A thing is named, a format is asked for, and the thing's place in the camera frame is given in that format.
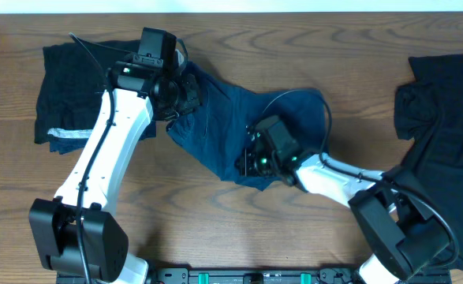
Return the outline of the blue denim shorts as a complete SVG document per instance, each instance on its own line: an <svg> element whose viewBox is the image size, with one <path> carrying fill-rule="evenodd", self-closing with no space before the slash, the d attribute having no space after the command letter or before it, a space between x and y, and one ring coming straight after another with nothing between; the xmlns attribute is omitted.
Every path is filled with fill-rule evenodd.
<svg viewBox="0 0 463 284"><path fill-rule="evenodd" d="M195 76L202 95L201 106L180 116L166 127L172 140L206 166L222 181L266 189L277 177L244 177L235 167L250 141L248 130L259 120L278 115L300 142L320 148L326 132L323 94L314 88L254 93L226 84L196 63L189 62L186 72Z"/></svg>

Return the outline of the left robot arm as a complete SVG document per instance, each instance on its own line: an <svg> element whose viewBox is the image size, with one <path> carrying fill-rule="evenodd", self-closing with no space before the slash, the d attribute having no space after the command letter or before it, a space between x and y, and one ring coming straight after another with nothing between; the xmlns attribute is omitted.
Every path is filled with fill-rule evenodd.
<svg viewBox="0 0 463 284"><path fill-rule="evenodd" d="M146 260L129 251L116 221L118 195L135 147L153 121L201 104L188 53L175 35L144 28L136 52L99 69L99 116L77 164L50 200L33 202L28 220L41 265L64 283L153 283Z"/></svg>

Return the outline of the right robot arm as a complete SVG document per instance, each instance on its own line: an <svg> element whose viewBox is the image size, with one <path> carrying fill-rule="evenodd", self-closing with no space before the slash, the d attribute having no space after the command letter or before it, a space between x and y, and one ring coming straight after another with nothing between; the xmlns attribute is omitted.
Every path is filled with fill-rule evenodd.
<svg viewBox="0 0 463 284"><path fill-rule="evenodd" d="M419 182L402 168L383 172L339 162L305 147L278 115L258 121L247 135L236 161L242 176L279 178L350 209L372 249L357 270L362 283L407 282L424 268L437 268L435 257L458 245Z"/></svg>

